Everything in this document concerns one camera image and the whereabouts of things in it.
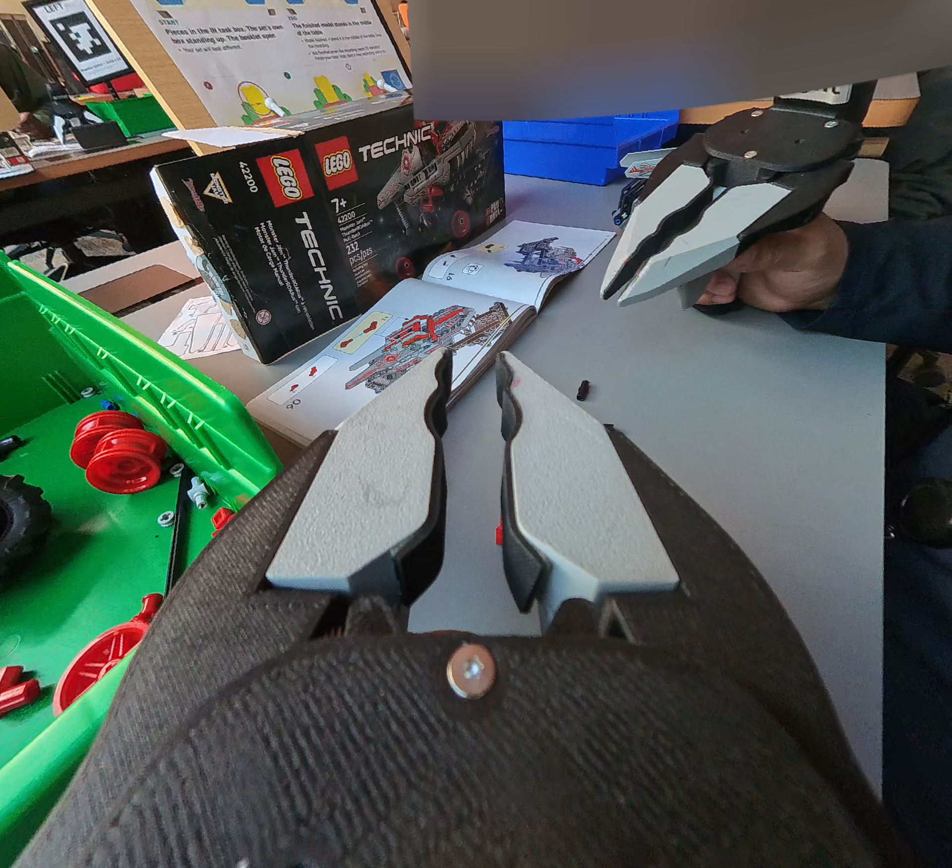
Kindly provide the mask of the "long black lego axle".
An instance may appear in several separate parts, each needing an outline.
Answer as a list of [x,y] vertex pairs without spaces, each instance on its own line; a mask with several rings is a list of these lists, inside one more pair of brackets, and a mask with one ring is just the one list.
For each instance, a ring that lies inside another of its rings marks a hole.
[[189,497],[187,492],[190,485],[190,470],[187,466],[182,465],[180,474],[178,475],[178,488],[176,496],[176,504],[173,514],[173,534],[171,540],[171,551],[170,559],[168,565],[168,571],[166,576],[165,591],[164,595],[167,597],[173,590],[175,581],[177,579],[181,557],[183,555],[184,547],[186,545],[187,537],[187,509],[190,505]]

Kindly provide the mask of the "person's legs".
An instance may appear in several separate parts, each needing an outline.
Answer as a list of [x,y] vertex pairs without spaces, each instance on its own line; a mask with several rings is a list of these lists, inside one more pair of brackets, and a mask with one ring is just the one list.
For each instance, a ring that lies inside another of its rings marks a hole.
[[883,790],[927,866],[951,864],[950,398],[887,358]]

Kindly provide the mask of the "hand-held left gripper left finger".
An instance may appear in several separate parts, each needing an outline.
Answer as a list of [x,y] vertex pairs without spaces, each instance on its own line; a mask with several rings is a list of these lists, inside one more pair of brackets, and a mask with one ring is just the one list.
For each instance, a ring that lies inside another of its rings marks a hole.
[[378,596],[410,607],[445,553],[446,405],[452,354],[430,354],[316,441],[320,462],[275,545],[279,591]]

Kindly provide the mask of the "lego instruction booklet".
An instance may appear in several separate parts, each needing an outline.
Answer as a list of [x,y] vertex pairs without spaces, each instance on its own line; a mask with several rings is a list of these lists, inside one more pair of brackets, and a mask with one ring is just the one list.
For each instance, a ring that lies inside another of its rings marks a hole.
[[445,350],[452,356],[453,404],[530,324],[552,289],[613,238],[606,231],[509,222],[479,245],[435,257],[420,279],[397,283],[247,409],[259,425],[306,446]]

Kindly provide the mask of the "person's right hand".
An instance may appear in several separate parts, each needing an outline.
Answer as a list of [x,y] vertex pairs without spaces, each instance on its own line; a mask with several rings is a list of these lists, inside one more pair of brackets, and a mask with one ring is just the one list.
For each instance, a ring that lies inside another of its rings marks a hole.
[[712,274],[695,308],[713,312],[742,303],[774,314],[824,310],[837,292],[848,249],[845,232],[827,215],[768,234]]

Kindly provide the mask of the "red lego connector piece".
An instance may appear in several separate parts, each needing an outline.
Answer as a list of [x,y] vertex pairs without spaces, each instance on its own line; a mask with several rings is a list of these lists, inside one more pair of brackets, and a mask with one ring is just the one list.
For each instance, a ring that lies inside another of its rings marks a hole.
[[1,718],[29,706],[41,694],[42,686],[39,680],[26,678],[22,666],[1,667]]

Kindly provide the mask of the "person's torso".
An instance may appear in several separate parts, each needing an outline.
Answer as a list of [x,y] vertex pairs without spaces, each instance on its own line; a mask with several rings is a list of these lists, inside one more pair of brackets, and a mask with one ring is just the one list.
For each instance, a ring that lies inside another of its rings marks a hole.
[[922,222],[951,214],[951,67],[918,77],[920,99],[908,121],[886,130],[888,219]]

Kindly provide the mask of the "red lego wheel hub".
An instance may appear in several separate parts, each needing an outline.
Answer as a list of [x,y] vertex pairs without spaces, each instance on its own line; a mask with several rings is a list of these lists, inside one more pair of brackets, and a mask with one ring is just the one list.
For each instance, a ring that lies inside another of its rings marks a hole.
[[143,430],[137,416],[120,410],[102,410],[84,417],[76,425],[69,447],[69,458],[86,470],[101,440],[108,434],[125,430]]
[[86,480],[105,493],[133,495],[159,483],[168,454],[167,443],[144,429],[121,429],[104,434],[86,467]]
[[143,597],[134,617],[93,638],[73,658],[54,690],[54,718],[60,717],[140,644],[163,601],[160,593]]

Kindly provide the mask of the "person's right forearm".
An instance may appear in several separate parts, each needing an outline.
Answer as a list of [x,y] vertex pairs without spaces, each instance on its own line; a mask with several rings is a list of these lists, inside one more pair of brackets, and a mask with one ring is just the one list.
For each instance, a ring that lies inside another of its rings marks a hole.
[[950,354],[950,217],[839,226],[848,257],[831,302],[780,317],[800,330]]

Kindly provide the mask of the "black lego set box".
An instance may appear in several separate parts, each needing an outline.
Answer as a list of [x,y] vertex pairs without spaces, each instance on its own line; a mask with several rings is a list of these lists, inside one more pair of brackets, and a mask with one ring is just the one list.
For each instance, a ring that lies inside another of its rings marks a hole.
[[501,122],[395,94],[284,118],[151,180],[243,352],[271,364],[506,217]]

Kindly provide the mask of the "marker tag sign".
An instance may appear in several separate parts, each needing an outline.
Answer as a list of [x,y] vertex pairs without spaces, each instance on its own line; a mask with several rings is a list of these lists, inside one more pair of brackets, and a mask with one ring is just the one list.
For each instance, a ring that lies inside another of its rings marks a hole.
[[85,86],[135,73],[85,0],[25,0],[22,5]]

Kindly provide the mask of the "wooden table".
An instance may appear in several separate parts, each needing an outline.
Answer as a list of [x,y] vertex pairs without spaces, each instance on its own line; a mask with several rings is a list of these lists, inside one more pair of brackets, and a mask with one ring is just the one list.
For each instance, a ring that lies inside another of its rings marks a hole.
[[34,184],[62,180],[138,161],[154,161],[168,156],[181,159],[194,154],[195,151],[188,141],[161,133],[137,136],[129,139],[126,145],[115,148],[48,153],[30,158],[30,172],[3,177],[1,192],[11,192]]

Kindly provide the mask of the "blue plastic bin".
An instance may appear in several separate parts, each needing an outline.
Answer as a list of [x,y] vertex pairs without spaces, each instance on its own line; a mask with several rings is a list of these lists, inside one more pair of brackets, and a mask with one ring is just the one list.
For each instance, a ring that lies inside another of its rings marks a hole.
[[508,174],[605,186],[625,173],[630,153],[663,147],[676,135],[678,109],[564,121],[503,122]]

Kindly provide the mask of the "small green plastic bin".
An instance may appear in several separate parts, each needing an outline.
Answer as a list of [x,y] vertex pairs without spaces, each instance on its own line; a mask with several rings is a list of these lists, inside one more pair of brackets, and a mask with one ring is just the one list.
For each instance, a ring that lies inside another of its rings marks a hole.
[[126,137],[175,129],[173,120],[159,100],[151,95],[119,100],[90,96],[82,103],[102,123],[116,124]]

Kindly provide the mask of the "partly built lego model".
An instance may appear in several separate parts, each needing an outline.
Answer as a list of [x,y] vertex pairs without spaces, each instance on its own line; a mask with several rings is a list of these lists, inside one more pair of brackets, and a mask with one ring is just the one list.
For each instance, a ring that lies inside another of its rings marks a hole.
[[620,167],[624,171],[625,185],[612,212],[612,219],[617,227],[625,227],[633,208],[641,199],[652,172],[673,150],[673,147],[666,147],[657,150],[634,151],[621,159]]

